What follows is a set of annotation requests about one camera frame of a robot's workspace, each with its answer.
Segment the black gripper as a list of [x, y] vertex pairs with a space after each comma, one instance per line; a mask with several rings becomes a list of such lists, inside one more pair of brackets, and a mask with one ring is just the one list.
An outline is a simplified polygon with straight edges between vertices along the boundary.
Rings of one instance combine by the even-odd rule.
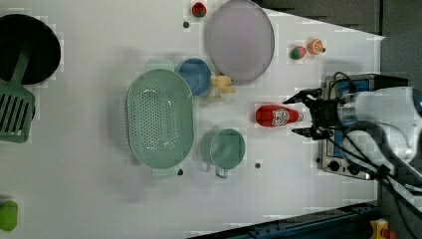
[[[284, 101], [284, 105], [303, 103], [310, 109], [313, 125], [316, 127], [331, 127], [340, 125], [337, 113], [337, 100], [321, 100], [322, 89], [304, 89]], [[332, 137], [330, 129], [315, 127], [294, 128], [293, 132], [312, 140]]]

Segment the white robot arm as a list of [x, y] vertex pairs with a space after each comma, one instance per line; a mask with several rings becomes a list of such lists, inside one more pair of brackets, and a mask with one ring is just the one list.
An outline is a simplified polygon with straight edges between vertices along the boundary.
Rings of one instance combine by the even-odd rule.
[[412, 201], [421, 194], [421, 93], [411, 87], [349, 92], [323, 99], [320, 89], [302, 90], [286, 100], [302, 103], [312, 117], [310, 127], [294, 133], [313, 140], [332, 140], [336, 130], [342, 140], [336, 146], [348, 163]]

